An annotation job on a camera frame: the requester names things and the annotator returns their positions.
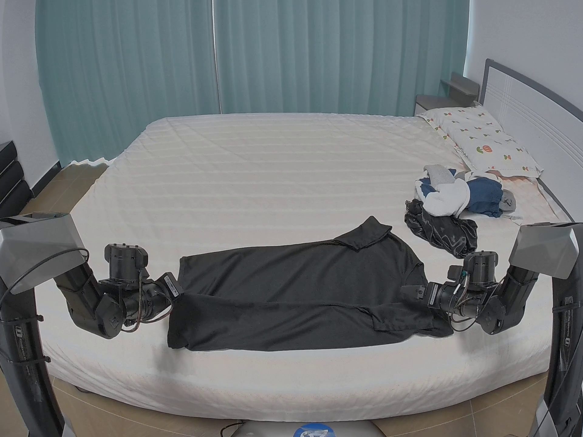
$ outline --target white label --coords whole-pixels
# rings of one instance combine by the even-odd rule
[[[175,298],[179,297],[179,292],[176,289],[176,287],[174,286],[174,283],[172,283],[172,280],[170,280],[170,277],[168,275],[166,275],[164,277],[164,281],[166,282],[166,285],[168,285],[168,288],[170,288],[170,291],[172,292],[172,294],[174,295]]]
[[[433,285],[433,290],[431,291],[431,298],[429,299],[429,305],[433,306],[435,302],[435,296],[437,296],[437,285]]]

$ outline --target crumpled black clothing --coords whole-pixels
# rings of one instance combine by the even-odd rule
[[[419,238],[432,246],[453,254],[458,259],[477,249],[477,224],[473,220],[453,215],[434,217],[425,211],[423,203],[414,199],[405,203],[404,222]]]
[[[170,314],[168,346],[313,350],[452,334],[435,310],[402,301],[401,286],[427,279],[390,230],[369,217],[327,241],[182,258],[185,293]]]

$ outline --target teal curtain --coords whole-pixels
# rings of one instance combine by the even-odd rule
[[[159,118],[220,113],[212,0],[37,0],[36,44],[63,164],[114,158]]]
[[[463,73],[469,0],[215,0],[223,113],[412,115]]]

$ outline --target gray cloth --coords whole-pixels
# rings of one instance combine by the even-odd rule
[[[516,199],[512,191],[502,190],[502,200],[500,200],[500,210],[503,212],[512,212],[516,210]]]
[[[443,165],[425,165],[423,167],[429,175],[429,181],[433,187],[442,184],[455,183],[455,178]]]

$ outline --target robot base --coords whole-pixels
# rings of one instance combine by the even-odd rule
[[[371,421],[303,422],[247,421],[233,437],[384,437]]]

